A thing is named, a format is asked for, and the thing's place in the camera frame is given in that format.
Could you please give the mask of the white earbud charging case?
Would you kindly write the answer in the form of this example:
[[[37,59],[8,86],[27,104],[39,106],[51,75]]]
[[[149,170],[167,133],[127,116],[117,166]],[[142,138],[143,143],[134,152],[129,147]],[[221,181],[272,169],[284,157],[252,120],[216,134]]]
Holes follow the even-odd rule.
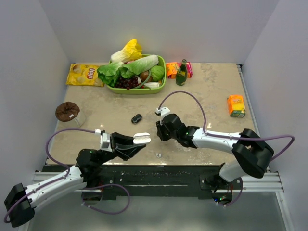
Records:
[[[151,137],[150,137],[150,134],[147,132],[136,133],[133,136],[134,144],[149,144],[150,142],[151,142]]]

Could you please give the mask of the black earbud charging case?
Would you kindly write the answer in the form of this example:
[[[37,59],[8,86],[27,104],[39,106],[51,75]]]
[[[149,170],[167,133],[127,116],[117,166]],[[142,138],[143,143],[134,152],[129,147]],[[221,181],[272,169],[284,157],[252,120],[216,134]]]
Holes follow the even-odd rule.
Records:
[[[142,115],[141,114],[136,114],[132,119],[131,122],[132,124],[138,124],[142,120]]]

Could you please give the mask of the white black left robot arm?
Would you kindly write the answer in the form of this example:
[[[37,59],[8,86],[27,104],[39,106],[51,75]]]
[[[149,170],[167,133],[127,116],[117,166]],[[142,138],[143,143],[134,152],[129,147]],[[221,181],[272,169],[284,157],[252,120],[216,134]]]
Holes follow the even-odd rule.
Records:
[[[76,164],[71,167],[61,164],[65,171],[54,177],[37,184],[23,186],[19,183],[12,187],[4,201],[7,209],[5,223],[19,227],[34,217],[36,208],[74,190],[95,189],[100,183],[102,164],[116,157],[127,161],[151,142],[147,132],[136,133],[132,137],[99,129],[89,133],[100,137],[98,150],[82,149]]]

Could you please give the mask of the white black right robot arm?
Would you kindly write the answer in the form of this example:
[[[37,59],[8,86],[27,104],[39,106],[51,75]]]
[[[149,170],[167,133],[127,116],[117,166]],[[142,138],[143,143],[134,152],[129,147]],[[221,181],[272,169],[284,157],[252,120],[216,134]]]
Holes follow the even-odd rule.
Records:
[[[219,173],[208,182],[220,189],[226,189],[233,180],[245,175],[261,179],[274,155],[274,150],[264,141],[244,141],[243,138],[259,138],[251,129],[244,129],[223,138],[226,133],[213,132],[210,136],[198,126],[186,126],[174,114],[168,114],[156,121],[157,136],[161,141],[176,140],[186,148],[206,148],[234,155],[235,161],[221,165]]]

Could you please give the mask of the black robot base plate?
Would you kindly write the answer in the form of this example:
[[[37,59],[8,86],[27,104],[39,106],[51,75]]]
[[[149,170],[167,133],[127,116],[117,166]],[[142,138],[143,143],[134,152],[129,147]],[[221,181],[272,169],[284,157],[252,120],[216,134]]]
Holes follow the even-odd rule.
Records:
[[[103,200],[118,196],[197,197],[212,199],[226,196],[241,188],[240,178],[232,182],[218,179],[220,166],[102,165],[89,177],[87,188],[106,185]]]

